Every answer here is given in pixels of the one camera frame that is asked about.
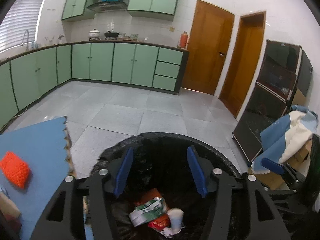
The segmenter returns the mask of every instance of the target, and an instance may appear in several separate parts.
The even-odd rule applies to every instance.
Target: gray floor
[[[101,152],[142,132],[173,132],[219,150],[240,171],[247,170],[232,139],[237,124],[215,96],[181,89],[171,95],[116,85],[69,82],[18,117],[6,131],[68,117],[71,155],[78,176],[89,175]]]

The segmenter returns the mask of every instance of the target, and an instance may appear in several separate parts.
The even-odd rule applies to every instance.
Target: window
[[[0,25],[0,52],[20,45],[29,30],[29,42],[35,41],[38,18],[44,0],[16,0]]]

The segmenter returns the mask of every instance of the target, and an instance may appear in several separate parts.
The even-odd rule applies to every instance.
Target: green and white package
[[[161,217],[167,212],[163,198],[155,197],[143,205],[137,206],[130,214],[132,224],[137,227]]]

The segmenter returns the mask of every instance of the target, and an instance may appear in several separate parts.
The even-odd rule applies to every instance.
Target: faucet
[[[23,38],[22,38],[22,43],[21,43],[21,46],[23,46],[23,41],[24,41],[24,37],[26,36],[26,33],[27,33],[27,50],[26,51],[29,51],[29,30],[26,30],[25,32],[24,32],[24,35],[23,35]]]

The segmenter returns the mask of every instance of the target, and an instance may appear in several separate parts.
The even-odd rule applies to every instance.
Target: blue gripper pad
[[[196,188],[198,193],[205,198],[208,193],[206,187],[206,181],[204,173],[201,169],[201,166],[198,162],[199,155],[196,152],[196,149],[193,146],[188,147],[187,149],[187,160],[189,163],[189,167],[191,169],[193,180],[196,184]]]
[[[115,181],[115,189],[113,194],[118,198],[120,194],[124,191],[125,184],[127,183],[127,178],[129,175],[129,171],[131,169],[133,161],[133,148],[130,147],[127,149],[125,157],[120,165],[118,170],[116,181]]]
[[[269,160],[268,158],[263,158],[261,160],[261,165],[266,169],[274,172],[275,174],[278,174],[278,175],[284,174],[283,166],[281,164],[275,163],[272,160]]]

